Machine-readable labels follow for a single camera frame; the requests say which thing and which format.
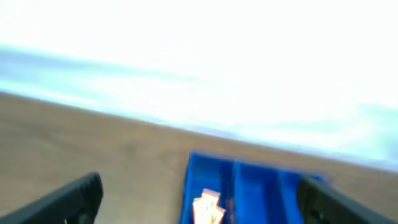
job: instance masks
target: wooden table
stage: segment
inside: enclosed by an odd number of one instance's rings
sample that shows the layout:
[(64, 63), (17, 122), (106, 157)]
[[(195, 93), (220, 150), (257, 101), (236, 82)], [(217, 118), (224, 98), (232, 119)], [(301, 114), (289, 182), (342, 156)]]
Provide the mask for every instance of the wooden table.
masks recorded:
[(398, 221), (398, 175), (140, 121), (0, 95), (0, 215), (97, 170), (96, 223), (177, 223), (191, 149), (324, 173)]

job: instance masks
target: blue bin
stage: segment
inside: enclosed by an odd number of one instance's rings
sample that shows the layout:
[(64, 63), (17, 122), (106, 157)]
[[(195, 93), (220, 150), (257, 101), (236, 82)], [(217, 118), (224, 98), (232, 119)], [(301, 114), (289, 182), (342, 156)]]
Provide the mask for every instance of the blue bin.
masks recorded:
[(180, 224), (193, 224), (192, 202), (203, 189), (221, 193), (223, 224), (302, 224), (295, 193), (304, 175), (192, 152)]

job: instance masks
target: black object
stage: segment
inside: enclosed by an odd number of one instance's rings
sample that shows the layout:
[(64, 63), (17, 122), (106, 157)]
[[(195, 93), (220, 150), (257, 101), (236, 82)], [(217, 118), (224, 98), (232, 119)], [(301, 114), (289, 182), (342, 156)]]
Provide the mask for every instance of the black object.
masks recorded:
[(92, 224), (102, 197), (101, 177), (93, 172), (0, 218), (0, 224)]
[(314, 179), (302, 178), (296, 194), (304, 224), (394, 224)]

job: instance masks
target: wooden surface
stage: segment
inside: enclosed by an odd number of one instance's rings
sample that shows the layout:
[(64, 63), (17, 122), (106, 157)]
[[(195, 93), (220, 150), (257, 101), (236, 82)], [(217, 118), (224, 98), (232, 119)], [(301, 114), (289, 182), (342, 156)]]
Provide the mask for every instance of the wooden surface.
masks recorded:
[(97, 223), (177, 223), (188, 153), (204, 149), (327, 174), (338, 190), (398, 221), (397, 174), (16, 96), (0, 95), (0, 107), (0, 215), (97, 170)]

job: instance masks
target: blue tray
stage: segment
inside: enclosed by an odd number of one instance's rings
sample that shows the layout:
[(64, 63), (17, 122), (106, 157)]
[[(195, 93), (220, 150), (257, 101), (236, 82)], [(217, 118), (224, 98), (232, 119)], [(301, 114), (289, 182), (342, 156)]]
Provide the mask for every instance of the blue tray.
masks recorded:
[(221, 193), (223, 224), (302, 224), (295, 192), (303, 175), (192, 152), (180, 224), (193, 224), (192, 202), (203, 189)]

